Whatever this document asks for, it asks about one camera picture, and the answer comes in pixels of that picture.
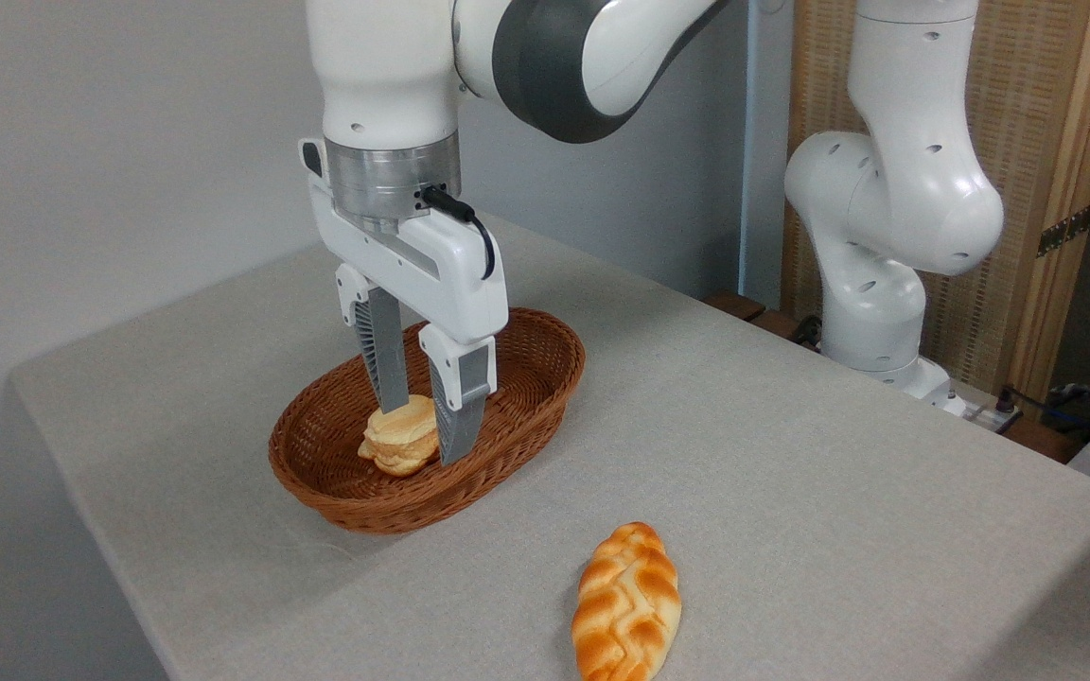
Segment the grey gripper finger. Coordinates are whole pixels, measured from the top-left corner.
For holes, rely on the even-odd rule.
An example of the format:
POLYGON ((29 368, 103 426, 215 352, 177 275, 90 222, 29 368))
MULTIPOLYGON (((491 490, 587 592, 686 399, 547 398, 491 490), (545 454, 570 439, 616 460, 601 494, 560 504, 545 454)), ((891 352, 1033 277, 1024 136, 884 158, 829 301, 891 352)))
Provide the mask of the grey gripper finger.
POLYGON ((496 338, 458 343, 435 323, 420 329, 417 337, 429 358, 438 447, 441 464, 447 466, 472 451, 485 401, 497 391, 496 338))
POLYGON ((336 283, 346 326, 355 329, 360 357, 382 412, 405 406, 410 392, 397 297, 347 263, 337 268, 336 283))

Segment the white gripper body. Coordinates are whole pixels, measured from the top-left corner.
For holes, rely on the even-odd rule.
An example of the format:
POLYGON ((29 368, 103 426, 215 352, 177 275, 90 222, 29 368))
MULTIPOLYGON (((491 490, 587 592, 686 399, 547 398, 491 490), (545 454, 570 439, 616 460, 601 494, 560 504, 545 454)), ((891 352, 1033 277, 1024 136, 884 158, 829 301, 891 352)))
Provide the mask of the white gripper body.
POLYGON ((322 241, 339 259, 460 344, 497 335, 509 319, 501 264, 488 279, 484 240, 471 224, 431 210, 396 232, 338 212, 324 142, 303 142, 312 211, 322 241))

